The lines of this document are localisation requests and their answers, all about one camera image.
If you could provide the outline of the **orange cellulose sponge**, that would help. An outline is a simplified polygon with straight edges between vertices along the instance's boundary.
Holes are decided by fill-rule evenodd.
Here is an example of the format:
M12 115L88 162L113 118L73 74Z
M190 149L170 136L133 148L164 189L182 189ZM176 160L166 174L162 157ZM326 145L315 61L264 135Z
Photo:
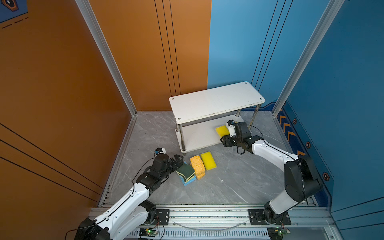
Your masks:
M206 169L205 169L205 166L204 166L204 163L203 163L201 157L200 156L194 156L194 157L190 158L190 161L191 161L191 166L193 167L193 169L195 171L195 175L196 175L197 180L201 180L206 174Z

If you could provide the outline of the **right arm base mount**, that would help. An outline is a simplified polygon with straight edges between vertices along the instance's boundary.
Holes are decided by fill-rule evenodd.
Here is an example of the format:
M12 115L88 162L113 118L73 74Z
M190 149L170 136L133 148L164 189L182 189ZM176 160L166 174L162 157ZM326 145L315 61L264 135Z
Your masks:
M262 209L249 209L249 220L251 222L251 225L285 225L289 226L292 224L291 218L287 211L283 212L282 214L275 214L271 210L262 210Z

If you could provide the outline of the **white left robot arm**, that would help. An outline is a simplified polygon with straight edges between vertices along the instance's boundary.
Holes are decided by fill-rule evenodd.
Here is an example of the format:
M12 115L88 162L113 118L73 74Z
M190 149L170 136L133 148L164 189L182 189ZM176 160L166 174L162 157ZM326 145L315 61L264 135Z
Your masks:
M133 187L120 200L94 220L86 218L80 223L76 240L123 240L140 225L157 222L156 205L148 198L184 164L184 157L158 153L152 160L152 166L134 177Z

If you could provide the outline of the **yellow sponge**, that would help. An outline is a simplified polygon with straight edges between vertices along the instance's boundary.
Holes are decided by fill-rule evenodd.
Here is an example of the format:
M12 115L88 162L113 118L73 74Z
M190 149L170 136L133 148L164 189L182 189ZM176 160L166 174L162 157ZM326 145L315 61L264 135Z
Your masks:
M219 135L219 138L221 139L223 136L230 135L230 132L228 130L227 126L220 126L216 128L216 132Z
M217 168L217 164L211 152L202 153L201 159L203 161L206 171Z

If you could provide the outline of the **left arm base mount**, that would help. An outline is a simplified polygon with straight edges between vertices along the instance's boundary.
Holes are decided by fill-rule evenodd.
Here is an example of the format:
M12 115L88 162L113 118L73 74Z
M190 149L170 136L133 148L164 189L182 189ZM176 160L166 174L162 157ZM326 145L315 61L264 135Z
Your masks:
M169 209L156 209L149 213L149 216L144 223L147 226L167 226L170 220L170 210Z

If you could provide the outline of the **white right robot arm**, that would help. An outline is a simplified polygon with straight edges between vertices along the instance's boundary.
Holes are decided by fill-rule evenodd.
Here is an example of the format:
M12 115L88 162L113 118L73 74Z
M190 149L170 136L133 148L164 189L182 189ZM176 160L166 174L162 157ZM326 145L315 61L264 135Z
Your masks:
M263 136L252 136L245 122L229 120L226 127L229 134L221 137L225 147L236 146L244 152L260 156L284 173L284 190L265 204L261 219L267 224L280 223L289 209L323 189L323 181L310 157L283 151L268 143Z

